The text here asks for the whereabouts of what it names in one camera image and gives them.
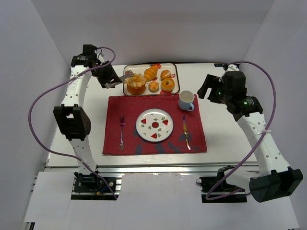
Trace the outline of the orange bundt cake bread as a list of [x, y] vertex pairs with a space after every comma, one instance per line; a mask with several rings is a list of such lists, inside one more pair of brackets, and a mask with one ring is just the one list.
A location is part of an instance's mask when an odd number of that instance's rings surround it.
[[127, 90], [132, 95], [141, 95], [146, 90], [146, 78], [142, 74], [134, 73], [133, 77], [126, 79]]

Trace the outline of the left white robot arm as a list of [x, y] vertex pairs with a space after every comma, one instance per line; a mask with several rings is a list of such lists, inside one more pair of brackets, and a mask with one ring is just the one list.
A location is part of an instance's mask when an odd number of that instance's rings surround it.
[[103, 89], [113, 88], [133, 76], [128, 71], [118, 76], [110, 61], [105, 61], [98, 53], [102, 47], [83, 45], [82, 53], [71, 61], [71, 76], [66, 94], [59, 106], [54, 107], [53, 114], [61, 134], [71, 144], [74, 158], [78, 161], [79, 173], [91, 174], [97, 171], [88, 136], [91, 120], [83, 109], [88, 82], [95, 77]]

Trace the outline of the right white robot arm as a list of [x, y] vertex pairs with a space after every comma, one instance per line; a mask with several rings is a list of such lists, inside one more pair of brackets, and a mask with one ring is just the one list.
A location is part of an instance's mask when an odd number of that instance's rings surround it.
[[278, 149], [269, 130], [276, 110], [276, 89], [272, 84], [273, 108], [265, 121], [258, 99], [249, 96], [246, 76], [236, 63], [224, 64], [221, 77], [208, 74], [197, 91], [203, 99], [224, 104], [247, 137], [251, 151], [236, 166], [219, 169], [215, 184], [203, 184], [206, 200], [213, 201], [245, 191], [259, 203], [290, 196], [303, 180], [300, 169], [293, 169]]

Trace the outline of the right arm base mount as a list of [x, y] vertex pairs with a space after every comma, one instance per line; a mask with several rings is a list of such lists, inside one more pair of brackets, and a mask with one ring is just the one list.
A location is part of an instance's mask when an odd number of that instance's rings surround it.
[[[198, 178], [195, 183], [196, 185], [201, 187], [201, 200], [203, 204], [213, 204], [213, 203], [246, 203], [247, 202], [247, 195], [245, 190], [242, 190], [238, 193], [232, 194], [227, 197], [223, 197], [216, 200], [207, 200], [205, 197], [209, 190], [220, 180], [224, 177], [224, 172], [226, 170], [233, 169], [234, 166], [226, 166], [218, 170], [216, 176], [204, 176]], [[234, 192], [235, 190], [239, 189], [235, 185], [229, 185], [226, 182], [222, 182], [218, 187], [211, 193], [210, 197], [214, 198], [217, 196], [221, 196], [227, 193]]]

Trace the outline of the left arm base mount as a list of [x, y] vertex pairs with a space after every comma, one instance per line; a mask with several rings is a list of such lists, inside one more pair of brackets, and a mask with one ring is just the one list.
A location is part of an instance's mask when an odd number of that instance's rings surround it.
[[105, 181], [94, 174], [74, 173], [71, 200], [115, 201], [119, 196], [120, 179], [105, 177]]

